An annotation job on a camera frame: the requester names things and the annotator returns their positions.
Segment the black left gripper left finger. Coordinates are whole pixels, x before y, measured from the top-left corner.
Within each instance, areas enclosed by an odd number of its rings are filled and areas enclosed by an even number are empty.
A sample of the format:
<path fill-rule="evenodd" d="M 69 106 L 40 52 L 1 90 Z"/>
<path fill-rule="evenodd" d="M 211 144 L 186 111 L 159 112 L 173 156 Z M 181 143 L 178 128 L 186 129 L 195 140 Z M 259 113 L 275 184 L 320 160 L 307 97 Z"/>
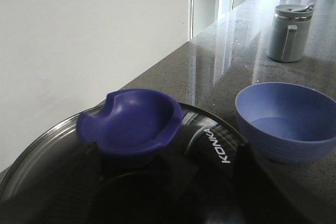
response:
<path fill-rule="evenodd" d="M 100 180 L 96 143 L 82 145 L 26 190 L 1 203 L 1 223 L 85 223 Z"/>

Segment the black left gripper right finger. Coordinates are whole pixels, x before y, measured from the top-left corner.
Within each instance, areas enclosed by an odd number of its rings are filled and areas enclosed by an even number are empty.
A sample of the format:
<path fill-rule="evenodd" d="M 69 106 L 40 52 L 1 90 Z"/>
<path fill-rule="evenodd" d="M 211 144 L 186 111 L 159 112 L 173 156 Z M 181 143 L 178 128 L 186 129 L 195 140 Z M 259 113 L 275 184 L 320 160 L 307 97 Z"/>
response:
<path fill-rule="evenodd" d="M 233 186 L 247 223 L 312 223 L 276 187 L 248 144 L 238 146 Z"/>

